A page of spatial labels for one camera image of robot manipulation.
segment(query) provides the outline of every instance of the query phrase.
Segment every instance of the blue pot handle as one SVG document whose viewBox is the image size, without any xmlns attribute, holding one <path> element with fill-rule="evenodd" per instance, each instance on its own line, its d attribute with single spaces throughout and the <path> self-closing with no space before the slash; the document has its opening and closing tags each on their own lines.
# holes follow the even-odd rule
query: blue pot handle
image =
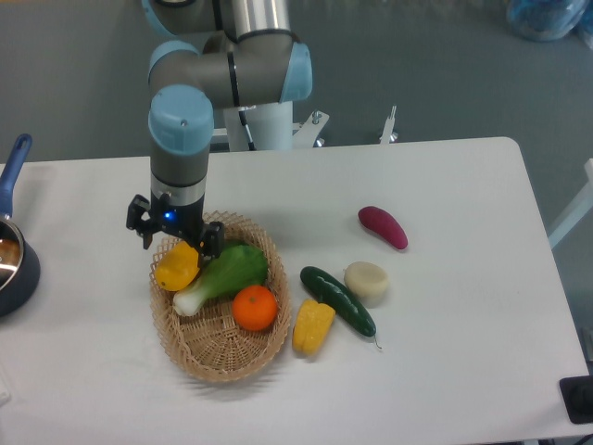
<svg viewBox="0 0 593 445">
<path fill-rule="evenodd" d="M 21 134 L 10 152 L 10 157 L 0 176 L 0 214 L 12 216 L 12 191 L 17 183 L 20 168 L 25 163 L 33 140 L 28 134 Z"/>
</svg>

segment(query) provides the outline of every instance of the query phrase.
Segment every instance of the woven basket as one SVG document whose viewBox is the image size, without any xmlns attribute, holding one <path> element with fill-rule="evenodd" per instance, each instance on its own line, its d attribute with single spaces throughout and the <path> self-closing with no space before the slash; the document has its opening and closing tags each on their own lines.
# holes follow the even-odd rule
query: woven basket
<svg viewBox="0 0 593 445">
<path fill-rule="evenodd" d="M 204 214 L 207 223 L 224 223 L 225 239 L 240 239 L 260 248 L 268 259 L 265 286 L 278 302 L 274 324 L 260 332 L 239 327 L 231 314 L 232 298 L 209 301 L 193 317 L 181 317 L 172 307 L 174 293 L 158 287 L 154 271 L 158 262 L 179 239 L 165 238 L 153 256 L 150 272 L 155 327 L 160 343 L 187 374 L 208 382 L 230 382 L 253 375 L 263 368 L 282 347 L 290 325 L 290 295 L 282 261 L 265 231 L 235 213 Z"/>
</svg>

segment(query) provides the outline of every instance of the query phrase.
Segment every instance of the saucepan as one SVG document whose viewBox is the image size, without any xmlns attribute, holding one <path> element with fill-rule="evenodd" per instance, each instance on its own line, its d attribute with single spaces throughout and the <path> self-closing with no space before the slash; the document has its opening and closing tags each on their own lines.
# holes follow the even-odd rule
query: saucepan
<svg viewBox="0 0 593 445">
<path fill-rule="evenodd" d="M 35 251 L 12 222 L 12 192 L 32 138 L 21 134 L 0 175 L 0 316 L 25 304 L 37 287 L 41 268 Z"/>
</svg>

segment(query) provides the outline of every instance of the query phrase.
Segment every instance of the green cucumber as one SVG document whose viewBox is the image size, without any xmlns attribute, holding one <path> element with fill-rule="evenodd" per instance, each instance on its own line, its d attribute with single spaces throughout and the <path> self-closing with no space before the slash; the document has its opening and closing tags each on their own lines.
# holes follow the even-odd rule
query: green cucumber
<svg viewBox="0 0 593 445">
<path fill-rule="evenodd" d="M 364 306 L 346 286 L 327 272 L 307 266 L 300 271 L 300 281 L 317 301 L 334 308 L 335 313 L 358 332 L 366 337 L 376 335 L 377 328 Z"/>
</svg>

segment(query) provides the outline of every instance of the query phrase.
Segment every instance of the gray floor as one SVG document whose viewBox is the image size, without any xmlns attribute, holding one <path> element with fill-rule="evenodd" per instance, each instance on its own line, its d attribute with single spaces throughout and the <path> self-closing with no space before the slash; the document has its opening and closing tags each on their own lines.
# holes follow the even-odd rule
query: gray floor
<svg viewBox="0 0 593 445">
<path fill-rule="evenodd" d="M 0 5 L 0 162 L 22 132 L 30 160 L 146 155 L 146 69 L 161 42 L 139 0 Z M 293 0 L 328 145 L 376 142 L 396 103 L 402 142 L 505 135 L 522 148 L 550 225 L 593 158 L 593 51 L 574 35 L 513 36 L 495 0 Z M 204 36 L 190 36 L 198 47 Z M 593 326 L 593 213 L 555 250 L 577 326 Z"/>
</svg>

